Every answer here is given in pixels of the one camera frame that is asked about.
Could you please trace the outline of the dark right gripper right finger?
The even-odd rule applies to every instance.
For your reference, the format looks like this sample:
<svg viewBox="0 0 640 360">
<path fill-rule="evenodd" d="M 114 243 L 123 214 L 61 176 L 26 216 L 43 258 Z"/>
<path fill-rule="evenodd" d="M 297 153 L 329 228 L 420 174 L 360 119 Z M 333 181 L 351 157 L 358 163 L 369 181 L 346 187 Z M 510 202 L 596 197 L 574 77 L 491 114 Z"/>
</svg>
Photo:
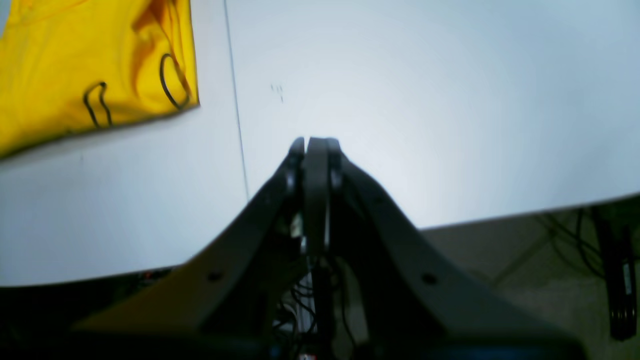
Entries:
<svg viewBox="0 0 640 360">
<path fill-rule="evenodd" d="M 585 355 L 576 337 L 447 260 L 336 139 L 327 143 L 329 251 L 356 276 L 368 333 L 355 355 Z"/>
</svg>

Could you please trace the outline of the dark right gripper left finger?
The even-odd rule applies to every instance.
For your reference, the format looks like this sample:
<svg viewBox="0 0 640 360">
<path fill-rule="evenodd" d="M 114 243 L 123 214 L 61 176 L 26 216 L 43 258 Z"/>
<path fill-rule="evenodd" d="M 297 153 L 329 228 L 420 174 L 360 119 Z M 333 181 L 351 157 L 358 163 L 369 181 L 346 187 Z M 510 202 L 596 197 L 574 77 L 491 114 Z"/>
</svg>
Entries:
<svg viewBox="0 0 640 360">
<path fill-rule="evenodd" d="M 301 217 L 305 140 L 217 239 L 167 278 L 80 321 L 75 339 L 94 346 L 262 344 L 275 302 L 301 255 L 291 226 Z"/>
</svg>

